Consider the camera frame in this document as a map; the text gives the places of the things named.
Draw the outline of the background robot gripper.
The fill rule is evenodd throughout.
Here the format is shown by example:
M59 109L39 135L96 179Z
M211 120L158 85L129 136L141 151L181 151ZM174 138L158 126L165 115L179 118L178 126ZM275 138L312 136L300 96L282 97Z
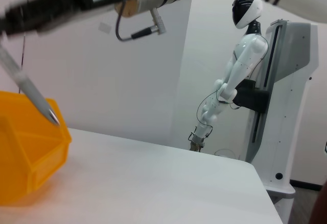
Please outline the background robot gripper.
M190 142L190 151L200 152L204 146L204 139L195 135L194 132L190 133L188 141Z

